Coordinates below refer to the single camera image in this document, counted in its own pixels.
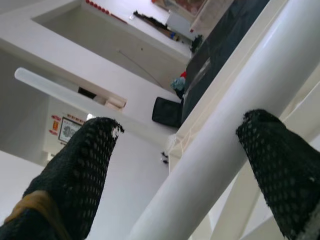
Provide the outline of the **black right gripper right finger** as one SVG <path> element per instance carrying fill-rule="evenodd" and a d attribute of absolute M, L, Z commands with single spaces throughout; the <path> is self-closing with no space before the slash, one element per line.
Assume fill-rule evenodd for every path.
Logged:
<path fill-rule="evenodd" d="M 280 232 L 296 240 L 320 209 L 320 152 L 264 109 L 246 112 L 235 133 Z"/>

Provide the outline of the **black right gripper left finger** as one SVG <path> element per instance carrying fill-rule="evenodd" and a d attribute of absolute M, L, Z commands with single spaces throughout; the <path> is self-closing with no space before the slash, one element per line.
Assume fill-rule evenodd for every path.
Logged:
<path fill-rule="evenodd" d="M 24 191 L 46 191 L 55 201 L 71 240 L 86 240 L 106 182 L 110 158 L 123 127 L 114 119 L 86 121 Z M 0 240 L 61 240 L 33 209 L 0 225 Z"/>

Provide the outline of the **white plastic table leg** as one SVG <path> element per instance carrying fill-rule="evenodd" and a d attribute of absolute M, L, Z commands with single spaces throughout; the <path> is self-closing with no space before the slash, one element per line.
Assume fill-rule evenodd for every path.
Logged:
<path fill-rule="evenodd" d="M 288 0 L 126 240 L 188 240 L 245 163 L 245 112 L 280 116 L 320 62 L 320 0 Z"/>
<path fill-rule="evenodd" d="M 83 112 L 91 113 L 96 117 L 108 117 L 118 121 L 125 131 L 144 139 L 148 142 L 161 146 L 168 152 L 176 143 L 176 135 L 148 126 L 114 109 L 106 108 L 101 104 L 76 93 L 64 86 L 37 75 L 25 68 L 19 67 L 14 73 L 14 77 L 62 102 L 65 102 Z"/>

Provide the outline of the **framed calligraphy picture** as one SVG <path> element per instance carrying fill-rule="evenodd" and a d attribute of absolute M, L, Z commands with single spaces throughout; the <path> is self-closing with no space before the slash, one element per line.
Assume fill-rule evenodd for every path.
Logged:
<path fill-rule="evenodd" d="M 63 144 L 67 144 L 81 126 L 81 123 L 63 117 L 58 134 L 58 140 Z"/>

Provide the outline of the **yellow rubber band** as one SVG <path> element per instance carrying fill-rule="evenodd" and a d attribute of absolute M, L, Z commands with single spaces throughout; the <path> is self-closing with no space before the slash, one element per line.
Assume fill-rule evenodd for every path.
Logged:
<path fill-rule="evenodd" d="M 61 240 L 72 240 L 63 224 L 59 208 L 52 197 L 44 190 L 36 190 L 25 195 L 14 206 L 11 214 L 4 220 L 4 223 L 7 224 L 18 218 L 27 209 L 33 209 L 42 215 Z"/>

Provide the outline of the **red paper couplet strip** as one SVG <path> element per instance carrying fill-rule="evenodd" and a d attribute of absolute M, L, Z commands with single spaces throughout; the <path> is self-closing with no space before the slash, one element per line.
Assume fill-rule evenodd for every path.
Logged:
<path fill-rule="evenodd" d="M 67 117 L 69 118 L 69 119 L 71 119 L 71 120 L 73 120 L 73 121 L 76 121 L 76 122 L 79 122 L 79 123 L 81 123 L 81 124 L 83 124 L 85 121 L 84 120 L 82 120 L 82 119 L 80 119 L 80 118 L 78 118 L 78 117 L 75 117 L 75 116 L 73 116 L 73 115 L 71 115 L 71 114 L 67 114 Z"/>

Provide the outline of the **white plastic bottle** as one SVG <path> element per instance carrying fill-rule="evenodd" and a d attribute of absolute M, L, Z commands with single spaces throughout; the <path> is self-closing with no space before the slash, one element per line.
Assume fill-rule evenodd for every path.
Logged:
<path fill-rule="evenodd" d="M 112 108 L 117 111 L 122 111 L 126 105 L 126 101 L 122 101 L 116 98 L 108 98 L 105 103 L 105 107 Z"/>

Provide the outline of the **open black suitcase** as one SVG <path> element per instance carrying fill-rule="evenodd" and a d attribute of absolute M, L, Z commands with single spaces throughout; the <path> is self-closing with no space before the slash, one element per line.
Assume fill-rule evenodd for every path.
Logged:
<path fill-rule="evenodd" d="M 157 97 L 153 106 L 152 121 L 167 127 L 179 128 L 182 124 L 183 104 Z"/>

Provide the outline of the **teal plush toy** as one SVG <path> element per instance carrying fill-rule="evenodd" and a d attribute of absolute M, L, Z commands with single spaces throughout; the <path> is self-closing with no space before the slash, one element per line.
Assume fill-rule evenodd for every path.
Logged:
<path fill-rule="evenodd" d="M 186 79 L 183 76 L 175 78 L 170 86 L 174 90 L 182 91 L 185 88 L 186 85 Z"/>

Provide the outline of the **black mop head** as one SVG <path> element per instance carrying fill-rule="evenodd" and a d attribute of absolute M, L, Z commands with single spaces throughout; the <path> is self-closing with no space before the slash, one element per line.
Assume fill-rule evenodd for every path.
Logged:
<path fill-rule="evenodd" d="M 197 51 L 197 49 L 201 46 L 202 42 L 203 42 L 203 36 L 201 34 L 199 34 L 191 42 L 191 48 L 190 48 L 191 52 L 195 53 Z"/>

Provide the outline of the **beige cloth covered table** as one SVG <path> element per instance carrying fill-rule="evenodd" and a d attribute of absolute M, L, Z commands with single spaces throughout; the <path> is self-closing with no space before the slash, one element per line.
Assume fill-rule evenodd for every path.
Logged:
<path fill-rule="evenodd" d="M 206 0 L 190 29 L 207 37 L 233 2 L 234 0 Z"/>

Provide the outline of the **red hanging decoration strip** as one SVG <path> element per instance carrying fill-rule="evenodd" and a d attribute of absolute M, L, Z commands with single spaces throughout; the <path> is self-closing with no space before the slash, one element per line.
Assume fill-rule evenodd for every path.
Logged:
<path fill-rule="evenodd" d="M 124 23 L 124 24 L 128 24 L 125 20 L 123 20 L 122 18 L 118 17 L 117 15 L 113 14 L 112 12 L 110 12 L 108 9 L 101 7 L 99 4 L 97 4 L 96 2 L 94 2 L 93 0 L 84 0 L 84 2 L 93 7 L 94 9 L 100 11 L 101 13 L 108 15 L 114 19 L 117 19 L 118 21 Z"/>

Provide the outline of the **dark hanging clothes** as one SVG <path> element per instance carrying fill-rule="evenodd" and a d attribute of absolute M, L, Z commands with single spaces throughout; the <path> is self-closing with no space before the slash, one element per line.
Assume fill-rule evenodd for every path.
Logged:
<path fill-rule="evenodd" d="M 144 14 L 138 13 L 138 11 L 134 11 L 133 15 L 139 18 L 140 20 L 144 21 L 145 23 L 155 27 L 156 29 L 163 29 L 163 30 L 168 30 L 168 26 L 162 24 L 160 21 L 156 20 L 153 17 L 146 16 Z"/>

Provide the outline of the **white appliance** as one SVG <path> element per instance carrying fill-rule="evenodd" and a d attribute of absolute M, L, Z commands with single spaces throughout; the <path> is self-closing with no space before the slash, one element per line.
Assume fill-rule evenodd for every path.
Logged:
<path fill-rule="evenodd" d="M 197 37 L 196 32 L 191 32 L 191 23 L 174 11 L 169 11 L 166 25 L 191 41 Z"/>

